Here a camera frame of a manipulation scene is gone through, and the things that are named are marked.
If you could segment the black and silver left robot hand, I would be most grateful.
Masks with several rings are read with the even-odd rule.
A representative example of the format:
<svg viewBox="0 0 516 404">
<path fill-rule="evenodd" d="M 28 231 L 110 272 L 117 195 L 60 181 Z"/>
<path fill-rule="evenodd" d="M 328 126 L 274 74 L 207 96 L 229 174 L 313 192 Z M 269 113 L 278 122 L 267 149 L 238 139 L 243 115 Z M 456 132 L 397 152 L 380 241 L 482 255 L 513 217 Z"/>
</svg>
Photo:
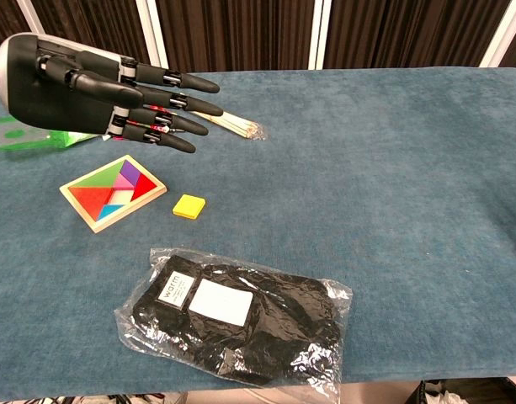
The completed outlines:
<svg viewBox="0 0 516 404">
<path fill-rule="evenodd" d="M 177 134 L 205 136 L 208 130 L 177 112 L 221 116 L 223 110 L 185 89 L 220 90 L 201 77 L 53 35 L 18 33 L 0 45 L 0 101 L 14 118 L 41 129 L 193 153 Z"/>
</svg>

